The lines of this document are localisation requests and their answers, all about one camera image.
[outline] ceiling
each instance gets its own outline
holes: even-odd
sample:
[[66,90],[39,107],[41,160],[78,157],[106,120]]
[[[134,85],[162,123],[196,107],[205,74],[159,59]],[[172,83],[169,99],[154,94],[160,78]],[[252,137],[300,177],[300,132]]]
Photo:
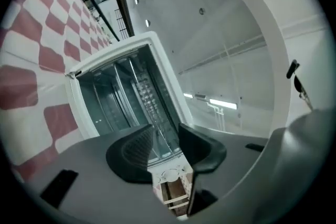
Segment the ceiling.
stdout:
[[[226,131],[268,136],[274,107],[271,61],[242,0],[139,0],[135,9],[141,21],[151,22],[148,30],[158,34],[184,92],[238,103],[238,111],[224,110],[226,125],[232,124]],[[189,102],[194,120],[214,125],[213,109],[199,102]]]

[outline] checkered pattern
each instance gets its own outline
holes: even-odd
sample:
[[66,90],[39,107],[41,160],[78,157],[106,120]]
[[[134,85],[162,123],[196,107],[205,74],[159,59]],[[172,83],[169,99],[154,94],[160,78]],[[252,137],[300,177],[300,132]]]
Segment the checkered pattern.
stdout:
[[13,0],[0,25],[0,132],[23,179],[83,138],[64,75],[109,45],[82,0]]

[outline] white wall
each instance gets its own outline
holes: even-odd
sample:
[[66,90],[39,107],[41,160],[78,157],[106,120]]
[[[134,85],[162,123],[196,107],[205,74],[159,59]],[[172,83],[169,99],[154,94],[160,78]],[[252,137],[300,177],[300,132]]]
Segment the white wall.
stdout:
[[[146,32],[144,21],[141,21],[137,10],[132,8],[133,5],[131,5],[131,1],[133,0],[126,0],[126,1],[129,7],[129,13],[130,13],[130,17],[132,20],[134,33],[137,35],[137,34]],[[119,37],[120,40],[122,40],[123,38],[119,32],[120,27],[118,25],[117,17],[115,15],[115,10],[119,9],[117,0],[106,0],[98,4],[98,6],[100,7],[101,11],[104,13],[107,21],[110,23],[115,34]]]

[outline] red and white checkered wall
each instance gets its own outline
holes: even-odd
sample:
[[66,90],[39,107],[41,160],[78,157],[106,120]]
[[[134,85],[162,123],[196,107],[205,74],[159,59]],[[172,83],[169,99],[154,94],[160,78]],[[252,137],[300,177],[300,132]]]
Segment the red and white checkered wall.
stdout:
[[83,137],[65,72],[109,45],[82,0],[13,0],[0,25],[0,135],[26,180]]

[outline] gray surface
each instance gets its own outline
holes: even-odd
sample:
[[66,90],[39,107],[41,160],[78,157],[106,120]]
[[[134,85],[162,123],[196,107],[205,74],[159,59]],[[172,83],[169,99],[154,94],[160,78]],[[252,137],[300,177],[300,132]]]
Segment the gray surface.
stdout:
[[62,169],[72,169],[79,175],[59,207],[62,212],[95,224],[173,221],[174,216],[156,198],[152,185],[126,183],[106,162],[107,148],[141,127],[143,125],[72,146],[35,174],[28,187],[40,194]]
[[210,174],[200,174],[197,177],[197,187],[209,190],[217,198],[227,194],[251,169],[260,152],[245,148],[249,143],[265,146],[268,139],[252,136],[229,134],[210,130],[196,125],[191,128],[218,140],[226,147],[226,157],[216,171]]
[[248,174],[185,223],[273,223],[292,208],[319,172],[334,137],[333,111],[313,111],[275,130]]
[[[202,187],[224,195],[184,223],[276,221],[296,204],[319,172],[332,144],[334,117],[332,111],[314,111],[287,129],[275,130],[254,164],[253,158],[257,156],[251,156],[248,163],[250,153],[241,150],[240,144],[245,141],[238,143],[223,133],[209,134],[225,143],[228,157],[216,175],[200,179]],[[180,223],[158,202],[151,186],[125,183],[107,169],[104,148],[112,140],[103,136],[73,146],[35,175],[29,186],[41,192],[61,169],[72,168],[79,172],[79,177],[61,204],[61,211],[97,224]]]

